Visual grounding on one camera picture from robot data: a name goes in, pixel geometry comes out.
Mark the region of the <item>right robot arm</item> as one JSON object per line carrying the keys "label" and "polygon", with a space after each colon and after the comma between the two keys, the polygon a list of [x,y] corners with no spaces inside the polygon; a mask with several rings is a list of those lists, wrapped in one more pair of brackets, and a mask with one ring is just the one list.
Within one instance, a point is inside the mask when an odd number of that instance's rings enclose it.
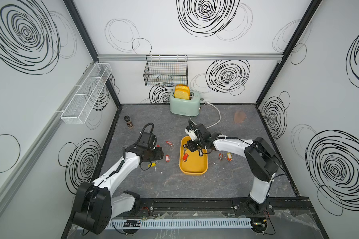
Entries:
{"label": "right robot arm", "polygon": [[182,147],[190,152],[210,149],[244,157],[254,176],[247,201],[248,207],[254,213],[264,210],[273,179],[282,168],[279,156],[264,138],[244,140],[220,134],[209,139],[190,139]]}

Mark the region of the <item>yellow orange key tag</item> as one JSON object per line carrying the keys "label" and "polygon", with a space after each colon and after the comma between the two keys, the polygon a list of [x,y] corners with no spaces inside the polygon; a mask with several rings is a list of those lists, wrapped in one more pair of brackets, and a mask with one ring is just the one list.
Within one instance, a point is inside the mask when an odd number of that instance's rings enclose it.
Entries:
{"label": "yellow orange key tag", "polygon": [[227,160],[228,160],[228,161],[232,161],[232,155],[231,155],[231,153],[228,152],[226,155],[227,155]]}

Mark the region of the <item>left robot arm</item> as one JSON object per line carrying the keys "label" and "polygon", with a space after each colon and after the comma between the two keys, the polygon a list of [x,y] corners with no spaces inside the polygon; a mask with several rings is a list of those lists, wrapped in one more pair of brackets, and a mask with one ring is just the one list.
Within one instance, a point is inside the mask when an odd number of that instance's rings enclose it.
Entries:
{"label": "left robot arm", "polygon": [[141,159],[152,162],[163,158],[164,152],[159,146],[146,148],[139,154],[123,149],[122,157],[108,171],[78,187],[72,207],[72,223],[98,235],[113,218],[123,213],[137,215],[140,211],[139,194],[131,191],[124,191],[117,197],[113,194],[124,179],[140,166]]}

